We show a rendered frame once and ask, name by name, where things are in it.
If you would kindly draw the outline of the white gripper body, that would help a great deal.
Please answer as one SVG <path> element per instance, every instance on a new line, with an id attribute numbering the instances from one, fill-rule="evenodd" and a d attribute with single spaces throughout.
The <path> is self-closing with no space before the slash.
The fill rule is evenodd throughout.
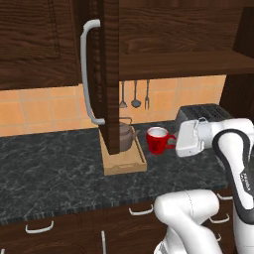
<path id="1" fill-rule="evenodd" d="M 181 124 L 176 144 L 176 153 L 179 157 L 194 156 L 203 150 L 203 142 L 199 139 L 197 125 L 197 120 L 185 121 Z"/>

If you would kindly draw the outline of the red mug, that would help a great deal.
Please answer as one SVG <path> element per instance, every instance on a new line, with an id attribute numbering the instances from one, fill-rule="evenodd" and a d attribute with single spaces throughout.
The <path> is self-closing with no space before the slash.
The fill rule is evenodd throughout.
<path id="1" fill-rule="evenodd" d="M 151 127 L 147 130 L 146 140 L 149 151 L 152 154 L 163 154 L 166 149 L 174 149 L 176 147 L 177 138 L 171 135 L 167 129 L 162 127 Z"/>

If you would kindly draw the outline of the brown kettle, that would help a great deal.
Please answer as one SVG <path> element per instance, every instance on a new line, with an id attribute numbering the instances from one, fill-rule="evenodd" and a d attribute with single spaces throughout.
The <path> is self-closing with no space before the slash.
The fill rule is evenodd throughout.
<path id="1" fill-rule="evenodd" d="M 122 122 L 122 117 L 119 121 L 119 139 L 120 139 L 120 151 L 125 152 L 132 146 L 132 142 L 138 136 L 139 130 L 132 129 L 132 124 Z"/>

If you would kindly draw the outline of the wooden tray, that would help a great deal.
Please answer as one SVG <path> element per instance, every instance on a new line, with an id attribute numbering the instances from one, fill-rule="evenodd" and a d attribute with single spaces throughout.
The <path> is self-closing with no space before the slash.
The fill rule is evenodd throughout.
<path id="1" fill-rule="evenodd" d="M 147 161 L 138 138 L 134 139 L 128 151 L 116 155 L 108 153 L 102 135 L 99 139 L 105 176 L 147 171 Z"/>

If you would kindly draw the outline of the dark wood open cabinet door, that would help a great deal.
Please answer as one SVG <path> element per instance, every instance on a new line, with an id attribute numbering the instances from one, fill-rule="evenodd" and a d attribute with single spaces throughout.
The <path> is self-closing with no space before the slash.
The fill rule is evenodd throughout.
<path id="1" fill-rule="evenodd" d="M 100 21 L 92 30 L 95 99 L 92 102 L 108 153 L 120 152 L 119 141 L 119 0 L 89 0 L 90 17 Z"/>
<path id="2" fill-rule="evenodd" d="M 254 63 L 254 7 L 244 7 L 233 51 L 249 57 Z M 226 77 L 219 105 L 235 118 L 254 123 L 254 70 Z"/>

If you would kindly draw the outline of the dark wood cabinet shelf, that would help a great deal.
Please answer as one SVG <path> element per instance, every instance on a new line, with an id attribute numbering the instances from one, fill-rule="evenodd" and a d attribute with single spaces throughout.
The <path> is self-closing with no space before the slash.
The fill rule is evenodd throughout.
<path id="1" fill-rule="evenodd" d="M 122 80 L 254 72 L 254 0 L 119 0 Z"/>

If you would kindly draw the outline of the dark wood lower cabinet door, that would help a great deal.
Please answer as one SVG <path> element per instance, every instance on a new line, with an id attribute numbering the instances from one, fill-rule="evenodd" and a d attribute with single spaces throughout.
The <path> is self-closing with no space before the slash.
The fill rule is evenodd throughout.
<path id="1" fill-rule="evenodd" d="M 132 228 L 106 230 L 106 254 L 154 254 L 166 229 Z M 97 238 L 97 253 L 102 254 L 101 233 Z"/>

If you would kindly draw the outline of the dark wood closed cabinet door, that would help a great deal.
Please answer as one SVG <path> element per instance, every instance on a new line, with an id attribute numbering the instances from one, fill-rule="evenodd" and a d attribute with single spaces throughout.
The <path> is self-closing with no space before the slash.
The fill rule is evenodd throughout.
<path id="1" fill-rule="evenodd" d="M 82 0 L 0 0 L 0 90 L 81 82 Z"/>

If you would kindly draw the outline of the grey toaster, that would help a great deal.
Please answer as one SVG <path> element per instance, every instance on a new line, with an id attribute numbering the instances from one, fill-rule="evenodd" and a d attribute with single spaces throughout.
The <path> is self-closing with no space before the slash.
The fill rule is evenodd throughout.
<path id="1" fill-rule="evenodd" d="M 177 113 L 175 131 L 180 130 L 180 126 L 184 121 L 197 120 L 200 117 L 204 117 L 208 122 L 218 122 L 232 118 L 225 109 L 215 103 L 185 105 L 181 106 Z"/>

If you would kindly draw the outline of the hanging grey fork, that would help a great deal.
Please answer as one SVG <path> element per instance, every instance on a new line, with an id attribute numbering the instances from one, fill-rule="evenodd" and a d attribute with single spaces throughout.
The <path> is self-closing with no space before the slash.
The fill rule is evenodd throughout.
<path id="1" fill-rule="evenodd" d="M 150 108 L 149 87 L 150 87 L 150 79 L 147 79 L 147 88 L 146 88 L 146 96 L 145 96 L 145 110 Z"/>

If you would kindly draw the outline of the hanging grey ladle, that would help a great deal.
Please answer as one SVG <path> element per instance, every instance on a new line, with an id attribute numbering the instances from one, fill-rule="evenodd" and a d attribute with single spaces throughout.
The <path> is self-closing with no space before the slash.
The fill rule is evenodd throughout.
<path id="1" fill-rule="evenodd" d="M 134 108 L 138 108 L 141 106 L 141 101 L 137 99 L 137 81 L 134 81 L 134 98 L 131 101 L 131 105 Z"/>

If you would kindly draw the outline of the hanging grey spatula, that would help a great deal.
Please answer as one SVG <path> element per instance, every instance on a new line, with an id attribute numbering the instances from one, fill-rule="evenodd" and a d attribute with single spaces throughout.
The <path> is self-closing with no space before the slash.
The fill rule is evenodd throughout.
<path id="1" fill-rule="evenodd" d="M 125 81 L 121 81 L 121 101 L 119 103 L 119 108 L 127 108 L 127 103 L 125 101 Z"/>

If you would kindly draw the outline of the dark wood drawer front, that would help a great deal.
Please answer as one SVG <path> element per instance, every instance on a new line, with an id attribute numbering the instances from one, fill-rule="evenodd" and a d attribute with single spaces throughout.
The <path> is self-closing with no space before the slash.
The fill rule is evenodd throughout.
<path id="1" fill-rule="evenodd" d="M 28 234 L 25 227 L 39 229 L 55 225 L 50 231 Z M 0 254 L 94 254 L 91 214 L 77 213 L 0 225 Z"/>
<path id="2" fill-rule="evenodd" d="M 106 231 L 107 226 L 142 225 L 156 220 L 152 212 L 152 202 L 123 204 L 120 206 L 98 209 L 92 213 L 94 228 Z"/>

